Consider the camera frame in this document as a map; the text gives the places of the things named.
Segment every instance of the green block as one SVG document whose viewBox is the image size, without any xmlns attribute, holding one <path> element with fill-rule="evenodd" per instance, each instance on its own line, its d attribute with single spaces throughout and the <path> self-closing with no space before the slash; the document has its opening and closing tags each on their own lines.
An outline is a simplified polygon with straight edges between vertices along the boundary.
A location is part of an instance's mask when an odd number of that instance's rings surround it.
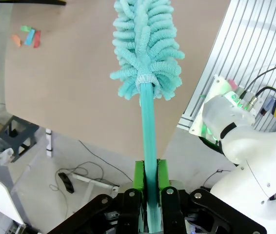
<svg viewBox="0 0 276 234">
<path fill-rule="evenodd" d="M 144 163 L 143 163 L 143 161 L 136 161 L 133 188 L 137 189 L 141 192 L 143 191 L 143 188 L 144 188 Z"/>
<path fill-rule="evenodd" d="M 160 191 L 171 186 L 168 177 L 167 161 L 158 160 L 158 188 Z"/>
<path fill-rule="evenodd" d="M 21 31 L 22 32 L 27 32 L 27 33 L 29 33 L 30 31 L 31 31 L 31 27 L 30 26 L 25 26 L 25 25 L 23 25 L 23 26 L 21 26 Z"/>
</svg>

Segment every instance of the grooved metal surface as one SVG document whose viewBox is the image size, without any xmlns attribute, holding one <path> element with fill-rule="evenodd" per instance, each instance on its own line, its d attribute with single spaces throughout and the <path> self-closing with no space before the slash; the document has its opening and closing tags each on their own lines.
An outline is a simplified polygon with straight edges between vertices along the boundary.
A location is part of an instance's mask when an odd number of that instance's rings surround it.
<svg viewBox="0 0 276 234">
<path fill-rule="evenodd" d="M 273 67 L 276 67 L 276 1 L 232 0 L 201 79 L 178 127 L 190 129 L 214 75 L 232 79 L 245 88 L 258 74 Z M 251 87 L 251 92 L 256 93 L 264 86 L 276 88 L 276 70 L 258 79 Z M 262 93 L 264 98 L 268 95 L 276 97 L 273 91 Z M 276 119 L 268 113 L 263 118 L 258 117 L 255 129 L 276 131 Z"/>
</svg>

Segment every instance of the teal handle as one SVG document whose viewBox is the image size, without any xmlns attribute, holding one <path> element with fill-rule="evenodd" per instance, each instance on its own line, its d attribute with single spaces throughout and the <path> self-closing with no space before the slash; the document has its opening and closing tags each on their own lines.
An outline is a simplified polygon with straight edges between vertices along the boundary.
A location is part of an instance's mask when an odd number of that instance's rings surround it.
<svg viewBox="0 0 276 234">
<path fill-rule="evenodd" d="M 161 212 L 157 199 L 157 143 L 152 83 L 140 84 L 144 169 L 148 190 L 147 212 L 149 233 L 161 231 Z"/>
</svg>

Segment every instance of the screw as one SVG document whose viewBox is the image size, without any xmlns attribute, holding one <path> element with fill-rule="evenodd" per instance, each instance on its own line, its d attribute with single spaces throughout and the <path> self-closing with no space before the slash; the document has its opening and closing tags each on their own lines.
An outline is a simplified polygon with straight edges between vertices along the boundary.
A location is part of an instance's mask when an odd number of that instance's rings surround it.
<svg viewBox="0 0 276 234">
<path fill-rule="evenodd" d="M 196 199 L 200 199 L 201 197 L 202 197 L 202 194 L 200 194 L 200 193 L 196 193 L 196 194 L 195 194 L 195 198 L 196 198 Z"/>
<path fill-rule="evenodd" d="M 173 193 L 174 193 L 174 190 L 168 189 L 168 190 L 166 191 L 166 193 L 167 193 L 167 194 L 173 194 Z"/>
<path fill-rule="evenodd" d="M 108 199 L 104 198 L 104 199 L 102 199 L 101 202 L 102 202 L 103 204 L 107 204 L 107 203 L 108 203 Z"/>
</svg>

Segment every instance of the blue object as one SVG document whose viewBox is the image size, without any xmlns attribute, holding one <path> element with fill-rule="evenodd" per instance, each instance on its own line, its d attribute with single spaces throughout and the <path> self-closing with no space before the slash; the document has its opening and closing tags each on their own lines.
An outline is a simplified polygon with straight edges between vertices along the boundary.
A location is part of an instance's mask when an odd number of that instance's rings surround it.
<svg viewBox="0 0 276 234">
<path fill-rule="evenodd" d="M 32 40 L 35 34 L 35 29 L 31 29 L 31 31 L 29 32 L 29 34 L 27 35 L 27 38 L 24 42 L 24 45 L 31 45 L 32 44 Z"/>
<path fill-rule="evenodd" d="M 176 59 L 183 59 L 175 42 L 173 8 L 169 0 L 117 0 L 114 8 L 118 18 L 113 25 L 117 31 L 115 54 L 121 69 L 110 74 L 123 85 L 118 95 L 130 99 L 140 93 L 144 165 L 148 190 L 149 232 L 161 231 L 161 213 L 157 197 L 157 146 L 154 118 L 154 98 L 172 98 L 180 86 L 181 67 Z"/>
</svg>

